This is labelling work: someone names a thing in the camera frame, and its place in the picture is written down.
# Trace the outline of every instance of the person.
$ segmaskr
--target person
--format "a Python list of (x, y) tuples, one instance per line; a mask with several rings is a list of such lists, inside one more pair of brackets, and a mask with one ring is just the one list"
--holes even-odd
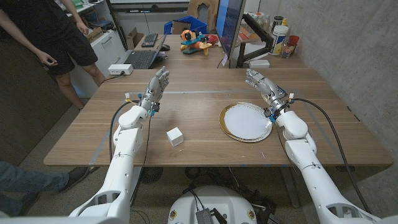
[(95, 65), (98, 60), (83, 34), (87, 26), (71, 0), (60, 0), (76, 20), (74, 25), (54, 0), (1, 0), (0, 26), (36, 54), (57, 80), (60, 91), (79, 110), (83, 109), (70, 81), (75, 67), (70, 56), (100, 86), (105, 76)]
[(87, 174), (87, 167), (77, 167), (67, 174), (44, 174), (24, 171), (8, 162), (0, 161), (0, 191), (27, 192), (21, 200), (0, 193), (0, 210), (12, 217), (24, 215), (39, 199), (40, 192), (66, 192)]

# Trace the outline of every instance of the human hand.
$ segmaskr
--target human hand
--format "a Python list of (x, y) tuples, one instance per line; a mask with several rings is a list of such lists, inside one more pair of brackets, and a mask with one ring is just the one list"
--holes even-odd
[(56, 65), (58, 65), (58, 62), (53, 57), (51, 57), (49, 54), (47, 54), (47, 53), (45, 53), (45, 52), (43, 52), (41, 50), (39, 50), (36, 53), (36, 55), (40, 59), (40, 61), (43, 64), (47, 65), (47, 66), (56, 66)]
[(76, 23), (77, 28), (83, 33), (83, 34), (88, 34), (88, 28), (84, 24), (84, 22), (80, 21)]

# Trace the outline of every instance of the black shorts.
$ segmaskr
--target black shorts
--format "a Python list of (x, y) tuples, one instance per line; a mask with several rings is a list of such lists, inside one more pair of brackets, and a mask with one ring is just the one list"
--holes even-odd
[(80, 66), (91, 65), (98, 60), (90, 42), (74, 24), (71, 23), (67, 30), (68, 32), (59, 39), (47, 44), (35, 45), (58, 62), (56, 66), (47, 67), (51, 75), (63, 75), (72, 71), (75, 64), (70, 57)]

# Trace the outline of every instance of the white plate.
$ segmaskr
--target white plate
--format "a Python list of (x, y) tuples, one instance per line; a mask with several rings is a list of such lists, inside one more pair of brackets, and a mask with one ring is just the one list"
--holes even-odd
[(223, 131), (233, 139), (244, 142), (257, 142), (266, 138), (272, 123), (264, 115), (264, 110), (251, 103), (233, 103), (220, 113)]

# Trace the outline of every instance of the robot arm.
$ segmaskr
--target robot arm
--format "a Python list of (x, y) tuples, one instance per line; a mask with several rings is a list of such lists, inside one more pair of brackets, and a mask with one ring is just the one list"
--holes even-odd
[(317, 209), (320, 223), (377, 223), (380, 218), (358, 208), (344, 196), (332, 181), (317, 158), (315, 141), (308, 133), (308, 126), (288, 102), (282, 101), (284, 91), (260, 73), (248, 69), (246, 83), (261, 92), (269, 104), (265, 114), (272, 122), (284, 127), (285, 148), (289, 159), (300, 169), (308, 191)]
[(119, 118), (119, 126), (113, 135), (116, 146), (102, 188), (87, 202), (76, 208), (70, 217), (110, 217), (129, 223), (134, 156), (141, 147), (141, 124), (153, 111), (159, 110), (159, 100), (169, 83), (169, 71), (162, 67), (149, 81), (138, 105)]

